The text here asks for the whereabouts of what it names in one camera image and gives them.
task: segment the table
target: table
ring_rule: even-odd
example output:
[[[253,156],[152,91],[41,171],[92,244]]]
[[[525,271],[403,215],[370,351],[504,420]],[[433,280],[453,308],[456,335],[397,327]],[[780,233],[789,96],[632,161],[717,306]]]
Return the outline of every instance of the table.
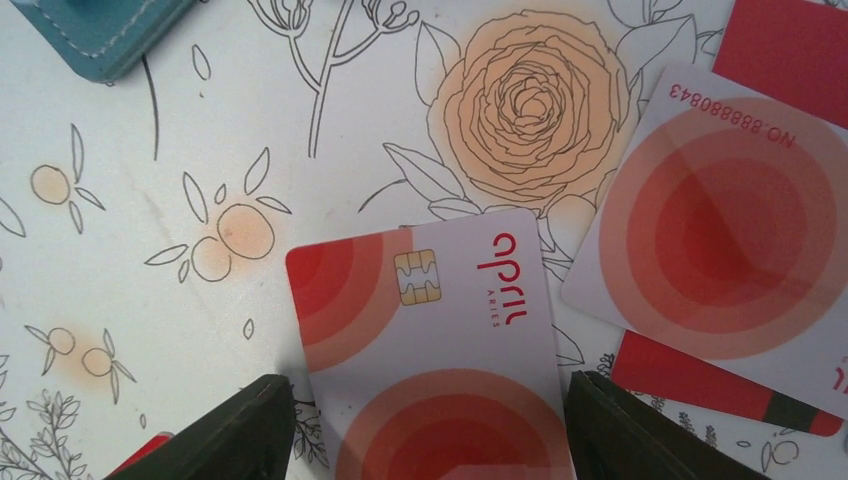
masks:
[[[662,67],[709,67],[730,0],[200,3],[109,86],[0,5],[0,480],[100,478],[269,371],[298,399],[290,477],[328,478],[285,253],[399,225],[536,209],[562,377],[609,371],[622,332],[560,302],[559,281]],[[557,198],[475,177],[450,142],[480,113],[461,100],[481,65],[496,68],[480,45],[522,15],[554,29],[579,65],[572,94],[602,92],[587,105],[616,125],[604,175]],[[545,98],[528,114],[569,108]],[[837,478],[848,460],[844,429],[642,398],[772,478]]]

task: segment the orange circle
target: orange circle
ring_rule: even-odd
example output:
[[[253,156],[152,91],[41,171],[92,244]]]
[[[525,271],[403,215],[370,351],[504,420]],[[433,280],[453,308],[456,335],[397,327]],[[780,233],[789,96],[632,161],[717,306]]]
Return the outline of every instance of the orange circle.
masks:
[[[368,346],[400,306],[395,255],[412,251],[408,229],[292,250],[286,266],[311,372]]]
[[[527,387],[471,369],[420,374],[380,393],[345,434],[336,478],[436,480],[466,465],[572,478],[561,417]]]
[[[793,143],[770,141],[766,127],[753,133],[699,110],[680,114],[622,163],[599,240],[622,316],[708,359],[788,342],[831,308],[848,280],[848,165],[838,160],[848,148],[826,123],[773,100],[722,103],[779,121],[771,128]]]

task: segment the flower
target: flower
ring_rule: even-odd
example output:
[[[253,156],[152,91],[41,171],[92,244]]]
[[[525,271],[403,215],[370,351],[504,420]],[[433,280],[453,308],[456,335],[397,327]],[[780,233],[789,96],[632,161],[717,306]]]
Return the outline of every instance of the flower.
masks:
[[[481,208],[546,208],[596,190],[630,110],[624,67],[594,23],[522,11],[481,26],[430,107],[431,138]]]

